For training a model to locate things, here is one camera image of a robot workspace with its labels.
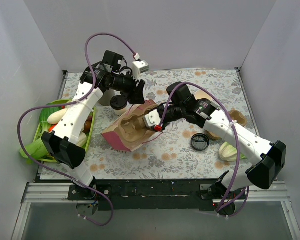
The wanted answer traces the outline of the kraft paper cakes bag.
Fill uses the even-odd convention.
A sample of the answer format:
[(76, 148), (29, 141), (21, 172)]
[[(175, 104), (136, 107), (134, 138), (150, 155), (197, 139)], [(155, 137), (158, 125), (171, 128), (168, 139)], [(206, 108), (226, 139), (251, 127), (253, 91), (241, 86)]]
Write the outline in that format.
[(130, 151), (128, 151), (128, 148), (125, 147), (125, 145), (122, 143), (122, 141), (118, 135), (118, 133), (119, 133), (118, 125), (119, 125), (120, 117), (114, 123), (112, 123), (107, 129), (105, 129), (101, 133), (101, 135), (114, 150), (122, 151), (122, 152), (130, 152)]

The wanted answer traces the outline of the black plastic cup lid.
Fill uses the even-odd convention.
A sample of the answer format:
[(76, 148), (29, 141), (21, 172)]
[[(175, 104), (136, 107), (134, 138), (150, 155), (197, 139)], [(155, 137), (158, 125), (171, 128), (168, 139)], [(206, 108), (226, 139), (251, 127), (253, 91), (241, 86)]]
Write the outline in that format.
[(110, 106), (114, 110), (122, 110), (127, 105), (128, 101), (123, 95), (115, 95), (110, 101)]

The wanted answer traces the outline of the white paper coffee cup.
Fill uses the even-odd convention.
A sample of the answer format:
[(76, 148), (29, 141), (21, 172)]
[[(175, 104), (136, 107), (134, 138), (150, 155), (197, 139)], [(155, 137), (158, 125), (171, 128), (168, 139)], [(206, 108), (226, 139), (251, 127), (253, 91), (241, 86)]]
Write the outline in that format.
[(122, 95), (115, 95), (110, 100), (110, 106), (118, 116), (121, 116), (127, 111), (127, 105), (128, 101)]

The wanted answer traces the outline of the stack of white paper cups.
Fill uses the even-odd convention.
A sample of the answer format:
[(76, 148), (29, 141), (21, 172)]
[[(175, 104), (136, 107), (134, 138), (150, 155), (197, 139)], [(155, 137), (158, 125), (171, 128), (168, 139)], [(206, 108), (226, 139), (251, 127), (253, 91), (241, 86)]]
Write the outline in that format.
[(202, 91), (202, 90), (198, 90), (195, 94), (194, 97), (196, 100), (202, 100), (202, 99), (207, 99), (209, 101), (212, 101), (213, 98), (207, 94), (206, 92)]

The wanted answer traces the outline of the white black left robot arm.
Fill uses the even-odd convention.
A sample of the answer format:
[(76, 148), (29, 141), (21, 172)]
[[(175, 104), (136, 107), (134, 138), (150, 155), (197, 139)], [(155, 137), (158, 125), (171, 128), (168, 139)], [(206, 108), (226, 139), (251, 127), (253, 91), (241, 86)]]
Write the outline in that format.
[(137, 54), (134, 59), (131, 67), (122, 66), (124, 57), (107, 50), (102, 61), (87, 67), (82, 74), (75, 97), (56, 127), (41, 137), (47, 151), (80, 186), (79, 194), (85, 200), (93, 199), (97, 191), (91, 184), (94, 177), (84, 162), (86, 150), (77, 145), (82, 127), (97, 102), (110, 90), (119, 92), (109, 100), (113, 109), (145, 103), (145, 81), (138, 78), (149, 70), (149, 64)]

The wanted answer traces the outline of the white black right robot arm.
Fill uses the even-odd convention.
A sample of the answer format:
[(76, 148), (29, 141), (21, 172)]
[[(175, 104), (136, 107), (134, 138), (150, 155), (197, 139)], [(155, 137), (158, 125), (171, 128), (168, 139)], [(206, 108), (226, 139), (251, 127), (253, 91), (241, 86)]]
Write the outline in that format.
[(197, 100), (190, 92), (188, 82), (176, 82), (166, 91), (169, 95), (165, 106), (158, 108), (160, 122), (156, 130), (179, 119), (216, 134), (236, 148), (250, 162), (245, 168), (238, 166), (227, 171), (215, 183), (217, 195), (227, 199), (238, 190), (256, 186), (268, 190), (285, 166), (287, 146), (280, 140), (271, 142), (263, 139), (230, 117), (229, 112), (217, 98)]

